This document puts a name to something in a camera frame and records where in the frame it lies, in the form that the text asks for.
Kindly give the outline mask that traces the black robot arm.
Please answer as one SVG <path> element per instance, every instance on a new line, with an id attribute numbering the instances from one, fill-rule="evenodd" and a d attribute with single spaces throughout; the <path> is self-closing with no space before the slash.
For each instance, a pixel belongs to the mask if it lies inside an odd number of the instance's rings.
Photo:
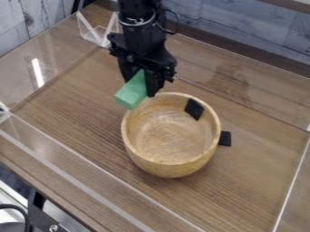
<path id="1" fill-rule="evenodd" d="M 117 57 L 123 79 L 145 72 L 147 96 L 154 97 L 166 82 L 175 81 L 177 59 L 166 49 L 166 15 L 162 0 L 118 0 L 121 33 L 110 33 L 110 54 Z"/>

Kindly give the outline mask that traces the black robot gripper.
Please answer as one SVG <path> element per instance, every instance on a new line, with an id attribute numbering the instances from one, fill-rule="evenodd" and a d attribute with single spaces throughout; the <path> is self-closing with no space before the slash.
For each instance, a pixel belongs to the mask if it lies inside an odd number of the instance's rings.
<path id="1" fill-rule="evenodd" d="M 121 33 L 110 33 L 110 54 L 117 57 L 126 82 L 145 70 L 147 96 L 154 97 L 165 82 L 175 77 L 177 59 L 166 49 L 166 38 L 174 31 L 166 29 L 166 18 L 119 18 Z"/>

